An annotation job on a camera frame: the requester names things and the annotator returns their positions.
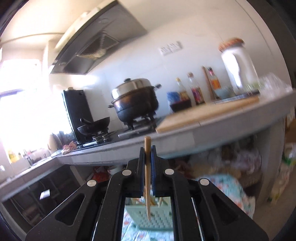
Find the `blue container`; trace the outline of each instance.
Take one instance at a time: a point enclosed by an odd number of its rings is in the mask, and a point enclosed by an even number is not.
[[[174,104],[181,101],[179,92],[167,92],[168,104]]]

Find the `wok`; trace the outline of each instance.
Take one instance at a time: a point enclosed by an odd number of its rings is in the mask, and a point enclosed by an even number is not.
[[[95,135],[100,131],[107,130],[108,125],[110,124],[110,117],[96,120],[94,122],[90,122],[83,118],[81,118],[80,121],[82,124],[85,124],[85,125],[78,127],[77,128],[78,131],[85,136],[90,136],[90,135]]]

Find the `ceiling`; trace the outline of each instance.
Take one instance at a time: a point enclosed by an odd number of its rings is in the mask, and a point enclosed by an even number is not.
[[[92,10],[100,2],[102,0],[29,0],[4,30],[1,43],[6,49],[44,49],[49,40],[59,40],[83,12]]]

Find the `metal screw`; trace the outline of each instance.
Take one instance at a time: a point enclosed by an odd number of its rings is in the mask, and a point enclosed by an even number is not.
[[[209,183],[210,182],[209,182],[208,179],[203,178],[203,179],[200,180],[200,184],[203,185],[203,186],[207,186],[207,185],[209,185]]]
[[[165,170],[165,174],[167,174],[167,175],[173,175],[174,174],[174,170],[168,168],[168,169]]]
[[[131,174],[131,170],[126,169],[122,171],[122,175],[124,176],[129,176],[130,174]]]
[[[87,182],[87,185],[88,185],[89,187],[94,187],[94,186],[96,185],[96,181],[95,181],[95,180],[89,180],[89,181]]]

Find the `cutting board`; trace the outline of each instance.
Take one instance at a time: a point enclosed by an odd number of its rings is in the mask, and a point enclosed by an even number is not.
[[[157,133],[175,130],[189,124],[198,123],[206,119],[216,117],[239,109],[243,106],[259,102],[259,97],[235,100],[221,104],[203,104],[167,116],[156,128]]]

